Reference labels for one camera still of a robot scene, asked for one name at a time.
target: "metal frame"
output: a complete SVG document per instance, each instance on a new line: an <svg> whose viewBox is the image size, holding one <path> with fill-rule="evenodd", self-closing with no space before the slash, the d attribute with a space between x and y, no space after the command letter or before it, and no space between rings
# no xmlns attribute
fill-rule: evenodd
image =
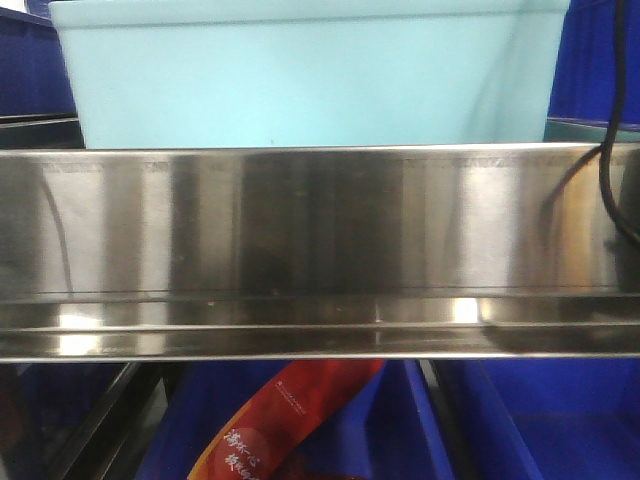
<svg viewBox="0 0 640 480"><path fill-rule="evenodd" d="M589 147L1 152L0 357L638 355Z"/></svg>

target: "snack package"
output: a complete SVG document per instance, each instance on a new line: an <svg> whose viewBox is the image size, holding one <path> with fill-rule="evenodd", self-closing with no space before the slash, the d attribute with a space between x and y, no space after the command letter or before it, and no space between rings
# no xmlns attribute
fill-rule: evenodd
<svg viewBox="0 0 640 480"><path fill-rule="evenodd" d="M382 360L297 360L229 420L189 480L269 480L285 458L373 378Z"/></svg>

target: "plastic container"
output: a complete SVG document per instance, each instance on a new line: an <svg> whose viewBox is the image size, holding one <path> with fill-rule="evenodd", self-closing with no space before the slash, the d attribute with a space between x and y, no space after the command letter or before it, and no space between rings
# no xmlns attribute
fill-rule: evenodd
<svg viewBox="0 0 640 480"><path fill-rule="evenodd" d="M607 122L550 118L544 132L544 141L600 143L604 140L606 132ZM621 125L616 142L640 142L640 125Z"/></svg>
<svg viewBox="0 0 640 480"><path fill-rule="evenodd" d="M640 478L640 360L441 362L486 479Z"/></svg>
<svg viewBox="0 0 640 480"><path fill-rule="evenodd" d="M569 0L51 4L91 148L540 141Z"/></svg>
<svg viewBox="0 0 640 480"><path fill-rule="evenodd" d="M186 478L226 421L285 362L193 365L174 395L137 480ZM367 480L453 480L414 361L389 361L360 394L298 447L309 469Z"/></svg>
<svg viewBox="0 0 640 480"><path fill-rule="evenodd" d="M549 113L608 120L615 82L615 0L573 0L562 33ZM640 123L640 2L627 2L627 102L623 121Z"/></svg>
<svg viewBox="0 0 640 480"><path fill-rule="evenodd" d="M74 111L51 23L0 8L0 115Z"/></svg>

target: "blue plastic crate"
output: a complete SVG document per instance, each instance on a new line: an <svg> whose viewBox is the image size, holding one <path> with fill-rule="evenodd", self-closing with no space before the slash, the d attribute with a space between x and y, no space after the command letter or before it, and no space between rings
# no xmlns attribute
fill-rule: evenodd
<svg viewBox="0 0 640 480"><path fill-rule="evenodd" d="M0 115L73 111L69 78L51 23L0 8Z"/></svg>
<svg viewBox="0 0 640 480"><path fill-rule="evenodd" d="M640 360L439 368L486 479L640 479Z"/></svg>
<svg viewBox="0 0 640 480"><path fill-rule="evenodd" d="M193 365L172 399L137 480L186 478L215 434L282 361ZM390 361L350 403L298 448L309 469L367 480L453 480L414 361Z"/></svg>
<svg viewBox="0 0 640 480"><path fill-rule="evenodd" d="M549 114L608 120L613 103L614 0L573 0L558 53ZM627 2L627 104L623 121L640 123L640 1Z"/></svg>

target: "black cable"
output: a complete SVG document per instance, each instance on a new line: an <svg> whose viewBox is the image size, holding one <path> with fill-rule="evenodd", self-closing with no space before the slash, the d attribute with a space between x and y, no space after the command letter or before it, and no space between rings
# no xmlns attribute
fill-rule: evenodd
<svg viewBox="0 0 640 480"><path fill-rule="evenodd" d="M627 96L627 52L625 28L626 0L616 0L613 24L613 47L615 55L615 91L611 117L603 142L580 157L564 174L542 205L542 213L553 207L555 200L564 191L571 179L584 168L589 161L600 154L599 185L602 203L616 230L640 249L640 231L636 229L620 212L611 191L611 153L616 140Z"/></svg>
<svg viewBox="0 0 640 480"><path fill-rule="evenodd" d="M576 176L576 174L582 170L587 164L598 156L602 152L602 145L597 145L589 150L587 153L582 155L578 160L575 161L569 170L565 172L562 176L558 184L554 187L551 193L547 196L546 200L542 203L542 212L547 213L555 203L556 199L562 194L565 187L569 184L571 179Z"/></svg>
<svg viewBox="0 0 640 480"><path fill-rule="evenodd" d="M616 134L622 121L625 99L627 95L627 52L625 28L626 0L616 0L614 14L614 53L616 67L615 94L611 119L607 133L602 142L600 154L600 194L604 207L618 232L636 248L640 249L640 232L622 215L611 192L611 152Z"/></svg>

